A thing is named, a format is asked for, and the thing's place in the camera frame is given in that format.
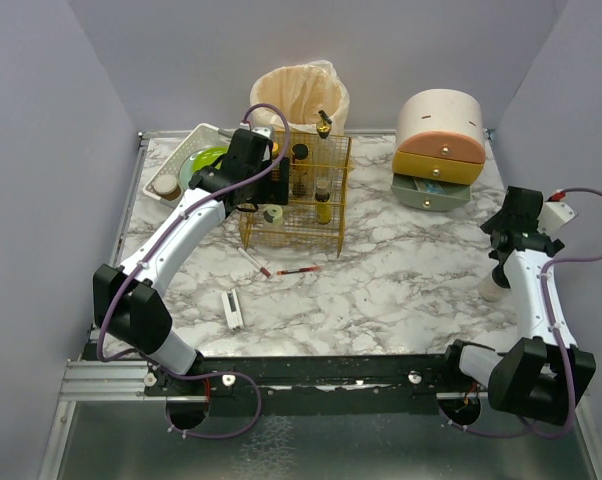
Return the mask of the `clear shaker green lid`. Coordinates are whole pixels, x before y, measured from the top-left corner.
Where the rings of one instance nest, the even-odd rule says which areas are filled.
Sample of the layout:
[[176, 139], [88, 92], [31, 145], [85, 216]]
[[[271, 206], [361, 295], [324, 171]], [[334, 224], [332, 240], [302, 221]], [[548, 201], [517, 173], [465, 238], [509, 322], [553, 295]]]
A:
[[283, 207], [276, 204], [268, 204], [263, 210], [264, 224], [268, 227], [280, 227], [284, 223]]

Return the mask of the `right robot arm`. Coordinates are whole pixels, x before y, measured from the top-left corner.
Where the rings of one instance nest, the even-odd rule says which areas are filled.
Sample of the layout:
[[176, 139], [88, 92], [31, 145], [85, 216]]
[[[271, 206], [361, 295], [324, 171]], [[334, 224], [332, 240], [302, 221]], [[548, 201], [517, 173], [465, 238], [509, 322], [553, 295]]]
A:
[[596, 372], [594, 355], [567, 326], [553, 278], [552, 261], [564, 245], [551, 236], [574, 217], [559, 194], [507, 189], [501, 209], [481, 226], [497, 262], [483, 295], [512, 294], [519, 338], [503, 354], [464, 341], [446, 350], [452, 371], [485, 387], [493, 409], [554, 426], [573, 421]]

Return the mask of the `green fried egg plate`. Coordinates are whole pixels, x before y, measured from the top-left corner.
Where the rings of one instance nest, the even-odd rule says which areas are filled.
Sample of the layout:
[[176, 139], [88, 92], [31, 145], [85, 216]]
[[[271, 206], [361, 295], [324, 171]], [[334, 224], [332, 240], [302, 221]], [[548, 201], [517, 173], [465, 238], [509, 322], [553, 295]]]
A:
[[227, 153], [227, 150], [227, 146], [214, 146], [196, 151], [190, 157], [191, 171], [196, 172], [203, 167], [213, 165], [221, 156]]

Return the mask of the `steel cream cup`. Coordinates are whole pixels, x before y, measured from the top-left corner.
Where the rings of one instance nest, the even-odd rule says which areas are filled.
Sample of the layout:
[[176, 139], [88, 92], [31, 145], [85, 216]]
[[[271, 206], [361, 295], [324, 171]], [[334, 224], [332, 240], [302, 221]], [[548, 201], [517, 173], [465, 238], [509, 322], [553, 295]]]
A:
[[154, 180], [152, 187], [159, 197], [168, 201], [175, 200], [181, 195], [179, 181], [177, 177], [172, 174], [158, 176]]

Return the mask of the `gold spice jar black cap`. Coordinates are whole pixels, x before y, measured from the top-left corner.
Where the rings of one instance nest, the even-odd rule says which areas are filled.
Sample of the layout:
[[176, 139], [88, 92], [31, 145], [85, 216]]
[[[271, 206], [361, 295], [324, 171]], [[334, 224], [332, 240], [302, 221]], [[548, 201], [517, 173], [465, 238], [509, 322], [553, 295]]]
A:
[[300, 199], [307, 195], [308, 190], [308, 147], [297, 143], [292, 147], [292, 195]]

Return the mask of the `clear glass oil bottle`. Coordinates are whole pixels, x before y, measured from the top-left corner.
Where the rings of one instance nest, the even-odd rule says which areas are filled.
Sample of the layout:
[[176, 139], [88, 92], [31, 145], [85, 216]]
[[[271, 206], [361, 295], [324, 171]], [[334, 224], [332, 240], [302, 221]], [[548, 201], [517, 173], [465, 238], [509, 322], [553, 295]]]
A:
[[327, 177], [338, 166], [337, 145], [331, 137], [332, 119], [324, 110], [318, 111], [317, 138], [313, 148], [313, 164], [319, 177]]

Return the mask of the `white bottle black lid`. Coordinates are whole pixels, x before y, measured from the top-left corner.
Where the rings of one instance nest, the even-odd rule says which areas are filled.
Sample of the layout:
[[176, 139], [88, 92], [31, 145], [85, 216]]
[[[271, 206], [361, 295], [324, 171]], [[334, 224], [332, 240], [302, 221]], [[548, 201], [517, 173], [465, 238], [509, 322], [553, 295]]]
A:
[[500, 265], [495, 266], [478, 284], [479, 295], [488, 302], [499, 302], [510, 293], [510, 285]]

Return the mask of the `light blue flower plate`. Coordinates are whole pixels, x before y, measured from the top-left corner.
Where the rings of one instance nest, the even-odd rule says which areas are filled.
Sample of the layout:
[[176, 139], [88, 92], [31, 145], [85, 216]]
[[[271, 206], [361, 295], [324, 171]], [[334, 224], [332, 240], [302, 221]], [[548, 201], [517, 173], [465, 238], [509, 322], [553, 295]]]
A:
[[197, 166], [197, 158], [202, 153], [202, 150], [197, 150], [190, 154], [180, 167], [178, 180], [180, 188], [185, 192], [189, 188], [189, 182], [193, 174], [199, 169]]

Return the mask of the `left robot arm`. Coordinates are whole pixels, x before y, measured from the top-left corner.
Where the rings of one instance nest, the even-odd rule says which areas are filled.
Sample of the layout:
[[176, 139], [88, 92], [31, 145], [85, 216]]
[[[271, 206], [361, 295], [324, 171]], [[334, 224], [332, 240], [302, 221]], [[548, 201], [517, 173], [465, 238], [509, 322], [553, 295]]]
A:
[[174, 330], [163, 297], [182, 264], [214, 228], [243, 204], [257, 204], [270, 187], [270, 127], [237, 129], [220, 160], [195, 171], [169, 217], [119, 266], [101, 265], [93, 275], [94, 321], [107, 335], [177, 374], [193, 373], [201, 354]]

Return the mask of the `small yellow label bottle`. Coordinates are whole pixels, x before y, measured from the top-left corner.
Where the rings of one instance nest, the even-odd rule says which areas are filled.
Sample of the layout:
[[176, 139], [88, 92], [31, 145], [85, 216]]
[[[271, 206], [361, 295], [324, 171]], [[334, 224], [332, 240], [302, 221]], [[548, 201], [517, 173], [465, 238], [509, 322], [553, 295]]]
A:
[[321, 225], [328, 224], [332, 219], [330, 183], [324, 178], [318, 179], [315, 184], [315, 219]]

